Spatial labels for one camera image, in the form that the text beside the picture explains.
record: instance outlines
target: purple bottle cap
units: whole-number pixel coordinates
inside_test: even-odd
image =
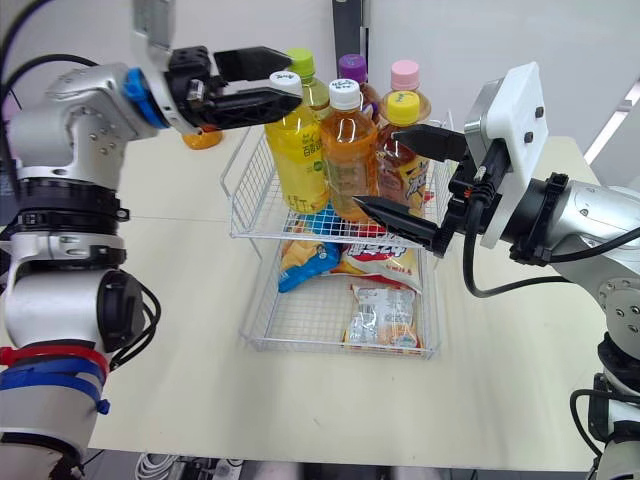
[[[367,81],[367,61],[362,55],[349,53],[338,60],[338,76],[350,78],[358,83]]]

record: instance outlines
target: plastic bottle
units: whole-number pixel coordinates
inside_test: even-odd
[[[335,212],[350,222],[368,222],[351,198],[375,195],[375,143],[378,130],[360,112],[360,86],[349,79],[329,84],[331,115],[320,124],[322,158]]]
[[[274,72],[269,80],[273,88],[302,95],[300,77],[293,72]],[[285,203],[299,213],[321,211],[329,200],[329,190],[320,153],[320,129],[309,107],[300,105],[264,129]]]
[[[362,105],[360,110],[367,115],[373,123],[380,122],[380,95],[367,83],[367,61],[362,55],[349,53],[340,57],[338,61],[338,76],[350,78],[360,84],[362,93]]]
[[[287,55],[291,57],[293,63],[289,70],[300,75],[302,80],[302,97],[304,104],[313,111],[316,119],[320,122],[330,113],[329,89],[327,86],[314,77],[316,73],[313,64],[313,54],[307,48],[290,48]]]
[[[420,215],[429,160],[391,138],[393,132],[418,121],[420,97],[409,91],[393,92],[387,95],[385,110],[389,124],[380,130],[376,144],[378,192]]]
[[[391,65],[391,91],[382,99],[380,114],[383,119],[389,120],[386,112],[388,97],[401,90],[414,92],[420,97],[420,113],[416,123],[424,122],[431,115],[431,102],[419,90],[420,65],[413,60],[398,60]]]

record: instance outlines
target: robotic arm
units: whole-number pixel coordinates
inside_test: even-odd
[[[172,32],[172,1],[134,0],[139,69],[73,71],[11,122],[21,163],[20,212],[2,245],[12,256],[4,318],[18,347],[0,350],[9,367],[0,374],[0,465],[9,478],[81,478],[96,415],[108,411],[101,398],[108,374],[153,338],[160,305],[120,269],[125,250],[116,232],[129,212],[116,191],[126,144],[168,126],[188,133],[272,122],[300,103],[269,88],[223,93],[228,82],[286,67],[285,55],[263,47],[215,53],[212,77],[206,48],[172,51]],[[535,64],[487,84],[464,135],[420,125],[396,136],[418,154],[458,162],[444,221],[376,197],[360,198],[362,208],[438,256],[463,234],[463,273],[474,295],[549,281],[583,286],[605,312],[608,332],[598,347],[603,373],[594,389],[574,393],[572,414],[577,419],[577,397],[588,395],[589,430],[606,443],[601,453],[581,431],[597,455],[598,478],[640,472],[639,195],[561,174],[532,179],[547,136]],[[480,290],[478,234],[489,248],[501,238],[512,244],[512,259],[551,264],[563,276]]]
[[[469,291],[485,298],[528,285],[572,282],[606,315],[598,356],[603,373],[592,390],[571,396],[571,413],[594,451],[597,478],[640,478],[640,194],[552,174],[532,179],[547,138],[542,89],[535,63],[510,70],[482,89],[460,134],[427,125],[394,138],[419,155],[458,162],[452,197],[441,226],[378,197],[358,197],[361,208],[389,231],[443,257],[454,233],[464,235],[463,276]],[[550,264],[562,276],[540,277],[480,290],[474,280],[476,237],[492,248],[509,242],[511,259]],[[589,397],[587,436],[576,400]]]
[[[268,78],[289,57],[265,47],[218,52],[211,76],[205,47],[170,49],[172,24],[172,1],[135,0],[140,68],[74,70],[11,121],[19,213],[2,248],[11,254],[4,320],[17,349],[0,349],[9,367],[0,374],[3,478],[82,478],[96,415],[109,410],[109,373],[155,333],[160,304],[120,268],[117,228],[129,212],[116,194],[127,143],[169,126],[269,123],[301,102],[271,88],[225,95],[228,82]]]

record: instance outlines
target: white bottle cap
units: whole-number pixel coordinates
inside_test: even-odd
[[[269,75],[269,82],[273,88],[302,96],[302,80],[297,73],[273,72]]]
[[[329,84],[329,102],[336,110],[360,107],[360,85],[348,78],[339,78]]]

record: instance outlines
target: pink bottle cap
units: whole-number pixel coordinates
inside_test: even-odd
[[[391,65],[391,89],[415,90],[420,85],[420,65],[413,60],[398,60]]]

